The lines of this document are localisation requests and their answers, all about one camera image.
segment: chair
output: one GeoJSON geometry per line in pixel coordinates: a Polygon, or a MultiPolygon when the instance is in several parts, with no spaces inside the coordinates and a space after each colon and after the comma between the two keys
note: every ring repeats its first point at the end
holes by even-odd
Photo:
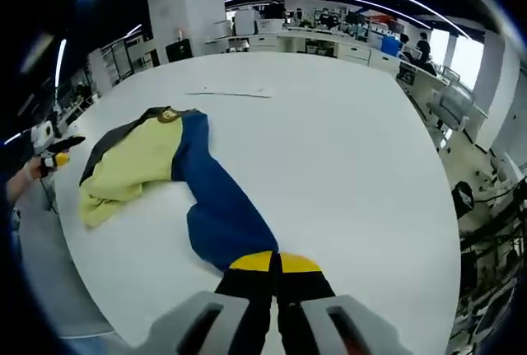
{"type": "Polygon", "coordinates": [[[436,120],[434,120],[433,117],[431,119],[431,122],[436,122],[436,124],[427,127],[433,129],[437,135],[439,135],[439,147],[436,145],[438,150],[446,147],[452,133],[449,131],[447,132],[449,133],[449,136],[445,136],[441,131],[443,125],[453,131],[463,131],[469,120],[468,115],[472,106],[473,95],[459,88],[457,82],[452,81],[450,82],[450,85],[446,86],[442,91],[433,92],[431,100],[427,103],[427,108],[432,115],[436,116],[436,120]]]}

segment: white tabletop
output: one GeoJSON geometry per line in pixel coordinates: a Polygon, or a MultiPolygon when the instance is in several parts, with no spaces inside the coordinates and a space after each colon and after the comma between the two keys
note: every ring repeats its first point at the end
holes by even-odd
{"type": "MultiPolygon", "coordinates": [[[[315,260],[337,294],[392,324],[415,354],[445,350],[459,290],[448,181],[417,112],[390,75],[306,54],[191,58],[117,85],[76,122],[86,141],[56,174],[73,260],[116,332],[139,345],[150,325],[220,278],[191,250],[184,183],[153,186],[101,227],[79,218],[93,145],[153,106],[208,114],[210,149],[247,193],[281,250],[315,260]],[[271,98],[190,96],[252,92],[271,98]]],[[[264,353],[281,353],[275,311],[264,353]]]]}

